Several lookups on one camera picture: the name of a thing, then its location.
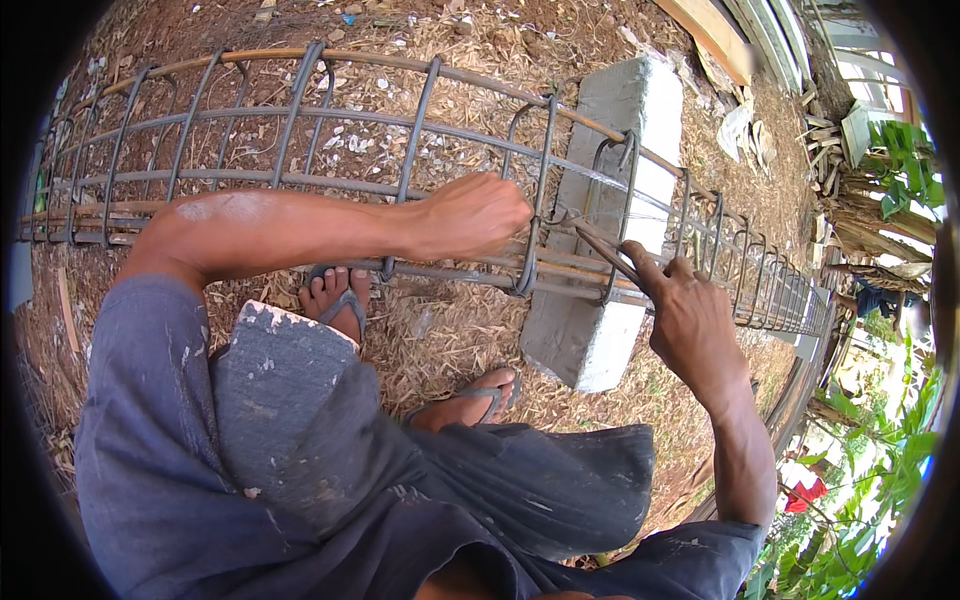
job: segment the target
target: tree trunk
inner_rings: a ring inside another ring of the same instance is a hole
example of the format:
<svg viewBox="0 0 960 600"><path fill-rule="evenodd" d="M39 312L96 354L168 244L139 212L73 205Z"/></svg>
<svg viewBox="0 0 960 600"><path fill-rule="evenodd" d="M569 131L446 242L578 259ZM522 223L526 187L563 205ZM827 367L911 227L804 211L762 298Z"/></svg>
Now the tree trunk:
<svg viewBox="0 0 960 600"><path fill-rule="evenodd" d="M880 202L872 198L860 194L845 194L838 202L841 208L833 210L835 221L856 223L872 231L892 231L931 246L937 242L936 224L921 215L902 210L884 221Z"/></svg>
<svg viewBox="0 0 960 600"><path fill-rule="evenodd" d="M829 404L821 402L817 398L811 398L806 404L806 412L809 413L814 419L840 424L851 429L856 429L860 426L860 421L850 417L849 415L841 413L837 409L833 408Z"/></svg>
<svg viewBox="0 0 960 600"><path fill-rule="evenodd" d="M874 255L892 254L906 262L930 262L931 260L923 252L864 228L859 223L851 223L845 220L837 221L834 226L840 241L855 250L862 250Z"/></svg>

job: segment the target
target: red clothing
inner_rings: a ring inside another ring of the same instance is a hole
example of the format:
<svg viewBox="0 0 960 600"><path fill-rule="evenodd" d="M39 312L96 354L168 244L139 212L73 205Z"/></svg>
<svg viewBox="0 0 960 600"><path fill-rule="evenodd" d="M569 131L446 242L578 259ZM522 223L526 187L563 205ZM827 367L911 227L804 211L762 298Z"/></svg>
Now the red clothing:
<svg viewBox="0 0 960 600"><path fill-rule="evenodd" d="M813 487L809 490L803 483L798 483L793 491L795 493L788 492L786 495L786 508L783 509L785 513L805 513L807 502L812 502L817 498L827 495L827 492L829 492L824 482L820 481L820 477L817 477L817 480L813 483Z"/></svg>

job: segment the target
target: flip-flop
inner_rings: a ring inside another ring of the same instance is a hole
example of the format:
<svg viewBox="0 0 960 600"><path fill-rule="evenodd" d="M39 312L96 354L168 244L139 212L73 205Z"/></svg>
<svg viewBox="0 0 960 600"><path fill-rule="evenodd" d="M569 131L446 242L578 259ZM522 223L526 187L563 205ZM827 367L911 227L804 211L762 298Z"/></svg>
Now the flip-flop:
<svg viewBox="0 0 960 600"><path fill-rule="evenodd" d="M496 369L485 372L483 375L480 375L480 377L477 377L477 379L480 379L481 377L484 377L493 371L496 371ZM513 408L514 404L516 403L516 399L520 396L520 371L516 369L514 369L513 383L514 383L514 390L510 393L510 397L506 398L507 405L503 407L503 412L506 412L511 408ZM460 397L462 396L467 396L467 397L493 396L493 400L491 400L490 407L487 409L487 412L484 413L483 417L481 417L476 424L491 422L493 420L493 415L496 414L497 409L503 406L503 402L504 402L503 390L501 390L498 387L497 388L471 388L470 386L467 386L466 388L457 392L450 398L455 398L458 396ZM437 404L437 402L430 402L429 404L424 404L423 406L419 406L413 409L412 411L407 413L406 416L403 418L403 425L406 427L409 427L410 423L413 422L414 416L418 412L425 410L427 408L430 408L435 404Z"/></svg>
<svg viewBox="0 0 960 600"><path fill-rule="evenodd" d="M314 265L313 269L310 271L310 275L306 278L306 289L311 290L310 296L313 296L313 291L310 286L313 283L313 280L317 277L323 279L324 274L327 269L335 269L334 265ZM347 269L347 278L349 281L350 272L352 269ZM356 293L353 291L353 288L350 287L349 283L347 284L347 290L340 295L340 298L336 299L332 304L330 304L327 309L320 314L320 317L317 318L317 321L324 325L329 325L333 318L340 314L340 311L344 306L348 305L353 310L354 316L357 318L357 322L360 324L360 340L363 341L364 331L367 330L367 312L364 310L363 305L360 303L360 299L357 298Z"/></svg>

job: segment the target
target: person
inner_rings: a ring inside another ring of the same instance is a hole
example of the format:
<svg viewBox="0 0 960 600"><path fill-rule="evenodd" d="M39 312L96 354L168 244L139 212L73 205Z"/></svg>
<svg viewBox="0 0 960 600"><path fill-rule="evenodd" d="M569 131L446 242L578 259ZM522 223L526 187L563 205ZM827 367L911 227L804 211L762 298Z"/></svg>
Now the person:
<svg viewBox="0 0 960 600"><path fill-rule="evenodd" d="M498 252L532 215L470 174L415 203L282 190L183 198L143 230L100 309L76 435L93 556L130 598L731 598L773 517L773 450L727 294L636 242L651 346L707 409L720 520L643 540L593 571L558 561L628 544L650 503L642 424L546 434L498 423L521 381L486 373L396 423L356 354L368 272L322 267L304 316L249 301L207 358L203 289L366 256Z"/></svg>
<svg viewBox="0 0 960 600"><path fill-rule="evenodd" d="M879 310L884 319L893 318L892 327L898 336L901 336L900 320L904 308L920 305L923 313L927 315L926 320L929 320L929 307L922 298L929 290L917 280L905 279L877 265L827 265L824 274L828 273L852 276L853 280L862 286L854 298L839 293L832 294L837 304L858 318Z"/></svg>

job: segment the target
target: concrete block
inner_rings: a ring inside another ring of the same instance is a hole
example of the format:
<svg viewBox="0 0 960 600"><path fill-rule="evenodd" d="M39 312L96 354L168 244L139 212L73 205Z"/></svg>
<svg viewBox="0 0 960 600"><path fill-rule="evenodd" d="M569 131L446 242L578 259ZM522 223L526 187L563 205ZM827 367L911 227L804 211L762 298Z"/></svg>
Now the concrete block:
<svg viewBox="0 0 960 600"><path fill-rule="evenodd" d="M650 53L586 76L580 85L577 111L613 130L633 131L643 146L676 163L680 157L683 100L683 87L671 67ZM575 125L566 158L589 167L604 139L598 132ZM617 168L622 152L622 146L605 151L598 170L629 183L629 161L623 171ZM638 192L670 204L676 184L672 175L640 159ZM666 232L662 210L640 197L628 202L625 193L606 186L593 205L586 206L587 189L587 178L565 172L558 192L558 214L569 208L595 214L591 221L596 226L617 234L621 215L627 210L631 216L626 237L652 252L661 252ZM593 250L573 235L553 231L546 244L561 252L594 256ZM552 280L564 282L561 277ZM603 307L599 302L535 292L520 347L528 362L571 388L602 392L619 384L645 313L639 306L611 302Z"/></svg>

